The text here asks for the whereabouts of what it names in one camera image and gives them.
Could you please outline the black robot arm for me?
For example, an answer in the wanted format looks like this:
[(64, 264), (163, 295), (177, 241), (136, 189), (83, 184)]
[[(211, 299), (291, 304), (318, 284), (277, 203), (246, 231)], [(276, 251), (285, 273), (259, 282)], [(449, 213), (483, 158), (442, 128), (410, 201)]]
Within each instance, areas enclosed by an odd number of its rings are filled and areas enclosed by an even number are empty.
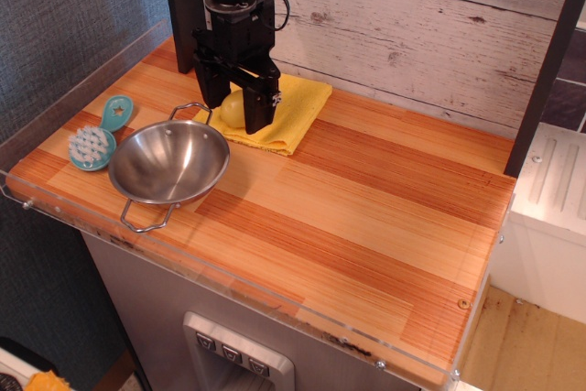
[(244, 94), (244, 127), (271, 125), (280, 71), (270, 58), (279, 28), (275, 0), (168, 0), (179, 71), (194, 71), (204, 102), (222, 104), (232, 85)]

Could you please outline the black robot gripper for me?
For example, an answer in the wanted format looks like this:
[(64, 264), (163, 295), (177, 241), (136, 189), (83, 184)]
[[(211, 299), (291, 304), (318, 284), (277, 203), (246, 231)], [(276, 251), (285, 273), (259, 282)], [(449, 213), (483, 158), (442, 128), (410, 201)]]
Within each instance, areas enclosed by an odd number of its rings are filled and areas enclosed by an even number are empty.
[(273, 123), (280, 103), (280, 71), (270, 58), (275, 45), (275, 0), (257, 0), (238, 14), (211, 12), (211, 27), (193, 31), (193, 68), (204, 102), (222, 105), (231, 83), (243, 87), (248, 135)]

